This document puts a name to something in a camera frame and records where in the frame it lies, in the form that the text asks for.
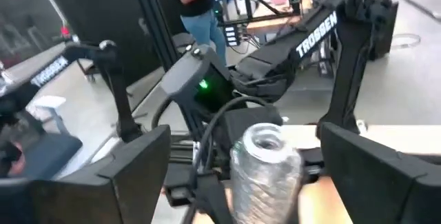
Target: wooden table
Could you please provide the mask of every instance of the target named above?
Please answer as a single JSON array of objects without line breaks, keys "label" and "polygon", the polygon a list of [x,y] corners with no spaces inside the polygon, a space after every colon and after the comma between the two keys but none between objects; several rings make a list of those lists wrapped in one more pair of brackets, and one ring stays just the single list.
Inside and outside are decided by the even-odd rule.
[{"label": "wooden table", "polygon": [[[292,9],[288,2],[283,5],[275,6],[273,4],[270,4],[271,7],[277,9],[280,12],[291,12]],[[308,10],[312,7],[311,0],[303,0],[302,1],[303,10]],[[265,17],[269,15],[273,15],[274,13],[264,6],[263,4],[259,4],[256,11],[253,14],[253,17]],[[293,24],[300,21],[300,16],[296,17],[282,17],[272,20],[266,20],[266,21],[257,21],[257,22],[251,22],[247,26],[247,31],[250,34],[258,35],[258,34],[267,34],[271,32],[277,32],[281,27],[283,27],[286,22]]]},{"label": "wooden table", "polygon": [[[283,135],[296,147],[320,146],[315,126],[286,125]],[[372,125],[363,136],[401,152],[441,154],[440,125]],[[304,186],[299,198],[300,224],[352,224],[332,180],[322,177]],[[196,214],[193,224],[212,224],[210,217]]]}]

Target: blue jeans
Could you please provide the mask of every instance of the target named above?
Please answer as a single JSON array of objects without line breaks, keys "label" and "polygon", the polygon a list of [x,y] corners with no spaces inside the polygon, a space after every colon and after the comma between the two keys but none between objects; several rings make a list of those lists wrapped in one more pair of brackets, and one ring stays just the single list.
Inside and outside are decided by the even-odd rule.
[{"label": "blue jeans", "polygon": [[218,20],[214,16],[213,10],[195,17],[181,16],[181,20],[185,29],[193,35],[197,44],[209,45],[209,41],[213,41],[216,45],[216,53],[222,59],[222,62],[227,65],[225,56],[227,44],[222,30],[218,27]]}]

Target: floor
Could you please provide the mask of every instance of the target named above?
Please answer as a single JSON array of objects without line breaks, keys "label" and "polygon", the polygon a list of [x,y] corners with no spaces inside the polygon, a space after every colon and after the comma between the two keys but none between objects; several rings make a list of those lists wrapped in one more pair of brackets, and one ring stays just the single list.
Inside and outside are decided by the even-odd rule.
[{"label": "floor", "polygon": [[[400,7],[393,50],[387,58],[367,66],[356,116],[373,124],[440,125],[441,88],[436,85],[441,81],[441,60],[438,57],[441,52],[441,26],[439,20],[433,17],[441,13],[441,3],[436,0],[413,0],[432,11],[433,15],[430,17],[403,0],[396,1],[400,2]],[[398,44],[413,42],[406,38],[409,34],[419,37],[419,44],[413,48],[399,48]],[[246,49],[246,45],[237,48],[240,51]],[[229,64],[237,63],[242,57],[243,55],[228,50]],[[26,72],[28,69],[12,70],[11,73],[21,74],[20,71]],[[147,84],[155,82],[160,74],[161,72],[157,72],[153,79],[146,79]],[[316,121],[326,112],[331,94],[329,84],[314,83],[314,80],[315,77],[310,73],[300,75],[286,95],[276,103],[283,116],[289,117],[289,124]],[[305,90],[306,85],[313,90]],[[130,91],[137,92],[140,88],[145,89],[139,86]],[[65,171],[65,174],[69,174],[90,158],[112,135],[116,111],[110,92],[100,79],[95,84],[88,83],[79,68],[72,65],[39,95],[63,96],[68,100],[59,112],[71,133],[84,142],[80,156]],[[137,109],[136,114],[149,113],[139,119],[145,127],[150,127],[151,113],[164,98],[164,93],[155,88]],[[163,115],[161,123],[170,124],[173,132],[184,132],[187,128],[183,118],[179,116],[181,114],[178,107],[172,104]],[[167,201],[161,197],[153,223],[179,223],[184,211],[179,209],[171,212]]]}]

